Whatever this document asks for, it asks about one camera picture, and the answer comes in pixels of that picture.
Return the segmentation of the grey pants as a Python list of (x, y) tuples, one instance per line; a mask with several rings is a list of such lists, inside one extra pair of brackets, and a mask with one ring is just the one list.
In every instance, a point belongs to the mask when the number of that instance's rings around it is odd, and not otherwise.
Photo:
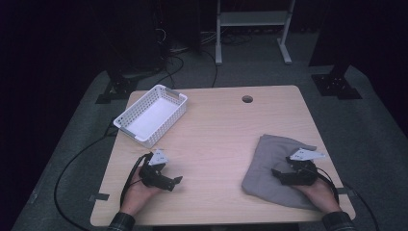
[(293, 169), (286, 158), (300, 148), (310, 151), (317, 149), (315, 146), (290, 138), (262, 135), (242, 180), (243, 191), (278, 205), (316, 211), (317, 208), (302, 192), (291, 186), (282, 185), (272, 174), (274, 169), (282, 173), (291, 172)]

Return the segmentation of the person's right hand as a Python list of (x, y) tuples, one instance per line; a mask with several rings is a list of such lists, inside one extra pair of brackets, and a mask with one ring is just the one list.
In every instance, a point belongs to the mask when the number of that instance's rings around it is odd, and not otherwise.
[(335, 199), (335, 196), (327, 183), (318, 179), (311, 186), (294, 186), (301, 191), (306, 197), (324, 214), (341, 212), (342, 208)]

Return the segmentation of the white metal stand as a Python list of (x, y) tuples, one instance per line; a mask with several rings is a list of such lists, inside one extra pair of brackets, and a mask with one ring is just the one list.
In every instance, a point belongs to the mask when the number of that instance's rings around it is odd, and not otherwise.
[(251, 26), (282, 26), (283, 33), (277, 39), (283, 61), (285, 64), (291, 64), (293, 61), (290, 57), (286, 46), (286, 39), (290, 29), (295, 0), (290, 0), (289, 7), (286, 11), (271, 12), (230, 12), (226, 13), (221, 10), (221, 0), (217, 0), (217, 26), (216, 26), (216, 47), (215, 63), (222, 64), (222, 45), (221, 29), (224, 27), (251, 27)]

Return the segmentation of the person's left hand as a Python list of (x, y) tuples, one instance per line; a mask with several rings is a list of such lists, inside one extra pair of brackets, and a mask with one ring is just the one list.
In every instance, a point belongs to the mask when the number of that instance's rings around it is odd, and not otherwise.
[(132, 176), (131, 185), (128, 188), (122, 205), (120, 206), (120, 213), (124, 213), (135, 218), (148, 201), (160, 193), (162, 190), (153, 187), (146, 187), (139, 176), (140, 168), (138, 167)]

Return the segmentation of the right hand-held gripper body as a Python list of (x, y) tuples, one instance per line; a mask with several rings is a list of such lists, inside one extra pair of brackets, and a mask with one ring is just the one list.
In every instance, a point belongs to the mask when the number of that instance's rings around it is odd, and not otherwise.
[(288, 175), (288, 185), (313, 185), (319, 177), (314, 160), (324, 158), (325, 155), (317, 151), (299, 148), (289, 157), (292, 160), (296, 160), (297, 165), (290, 166), (293, 172), (286, 173)]

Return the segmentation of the black stand base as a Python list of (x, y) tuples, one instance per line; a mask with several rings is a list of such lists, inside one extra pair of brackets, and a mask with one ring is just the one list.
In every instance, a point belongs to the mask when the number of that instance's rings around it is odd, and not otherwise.
[(335, 64), (329, 73), (313, 74), (311, 76), (322, 96), (336, 96), (340, 100), (361, 99), (357, 89), (345, 79), (349, 64)]
[(97, 97), (96, 104), (109, 104), (113, 100), (128, 99), (139, 84), (137, 77), (126, 78), (114, 73), (108, 73), (108, 77), (109, 83), (104, 92)]

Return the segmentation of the white plastic basket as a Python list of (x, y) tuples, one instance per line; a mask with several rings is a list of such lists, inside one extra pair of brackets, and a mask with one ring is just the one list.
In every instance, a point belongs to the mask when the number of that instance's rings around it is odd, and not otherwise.
[(153, 147), (187, 110), (188, 97), (156, 85), (114, 120), (114, 126), (145, 148)]

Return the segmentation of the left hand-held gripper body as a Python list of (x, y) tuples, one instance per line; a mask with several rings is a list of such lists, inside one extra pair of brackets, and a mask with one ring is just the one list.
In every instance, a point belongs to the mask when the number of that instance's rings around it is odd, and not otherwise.
[(162, 175), (162, 169), (168, 162), (167, 156), (161, 149), (156, 149), (146, 155), (139, 176), (146, 187), (159, 188), (161, 182), (169, 182), (169, 178)]

